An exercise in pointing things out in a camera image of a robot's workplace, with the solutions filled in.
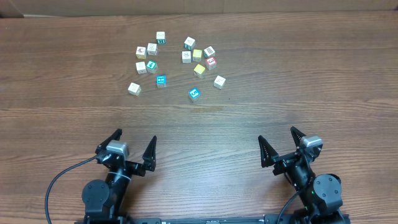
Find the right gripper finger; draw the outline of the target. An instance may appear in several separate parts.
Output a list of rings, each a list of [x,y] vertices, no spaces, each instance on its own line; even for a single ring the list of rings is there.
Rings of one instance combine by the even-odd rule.
[[[303,148],[304,140],[306,140],[305,138],[306,135],[294,126],[290,128],[290,132],[293,137],[296,148]]]
[[[275,164],[275,159],[279,154],[262,135],[258,136],[258,141],[261,152],[261,166],[273,166]]]

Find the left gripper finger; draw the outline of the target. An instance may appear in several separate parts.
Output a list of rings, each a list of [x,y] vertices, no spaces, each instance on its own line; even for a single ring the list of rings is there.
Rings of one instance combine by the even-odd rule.
[[[142,156],[142,159],[144,160],[143,166],[145,170],[151,172],[155,171],[156,168],[156,154],[155,154],[156,143],[157,143],[157,136],[153,136]]]
[[[120,140],[121,135],[123,134],[122,129],[117,129],[115,130],[115,132],[110,135],[110,137],[108,137],[107,139],[105,139],[102,143],[100,143],[95,150],[96,154],[99,154],[102,150],[106,150],[106,146],[112,141],[118,141]]]

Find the blue number 5 block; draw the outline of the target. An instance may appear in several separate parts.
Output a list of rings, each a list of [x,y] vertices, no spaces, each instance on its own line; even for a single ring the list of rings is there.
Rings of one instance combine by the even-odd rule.
[[[191,90],[188,91],[188,95],[192,101],[196,101],[201,96],[201,92],[199,91],[198,88],[192,88]]]

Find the plain block red car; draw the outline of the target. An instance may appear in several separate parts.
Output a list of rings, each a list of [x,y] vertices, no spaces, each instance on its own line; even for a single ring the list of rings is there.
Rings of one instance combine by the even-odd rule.
[[[213,82],[213,86],[215,86],[221,90],[224,87],[225,82],[226,82],[226,79],[224,77],[218,75]]]

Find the red number 3 block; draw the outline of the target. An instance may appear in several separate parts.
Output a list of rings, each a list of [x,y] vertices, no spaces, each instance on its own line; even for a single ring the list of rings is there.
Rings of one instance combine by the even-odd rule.
[[[205,60],[205,64],[208,70],[212,70],[217,67],[217,61],[213,56],[207,58]]]

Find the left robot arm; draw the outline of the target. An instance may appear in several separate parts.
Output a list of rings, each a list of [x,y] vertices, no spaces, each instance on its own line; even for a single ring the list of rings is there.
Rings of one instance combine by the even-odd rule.
[[[131,177],[143,177],[147,171],[155,171],[157,137],[151,139],[142,155],[143,162],[138,163],[128,160],[129,146],[120,141],[122,133],[121,129],[117,129],[96,148],[95,159],[108,168],[108,174],[104,180],[92,180],[83,188],[84,223],[131,223],[130,216],[121,212]]]

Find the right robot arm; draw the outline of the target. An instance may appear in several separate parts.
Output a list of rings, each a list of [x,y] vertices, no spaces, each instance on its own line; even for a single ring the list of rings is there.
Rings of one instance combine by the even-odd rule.
[[[265,137],[259,136],[261,166],[273,167],[274,175],[284,175],[295,194],[279,212],[275,223],[349,223],[340,210],[341,179],[335,174],[316,175],[310,163],[320,155],[323,141],[290,128],[296,150],[279,155]]]

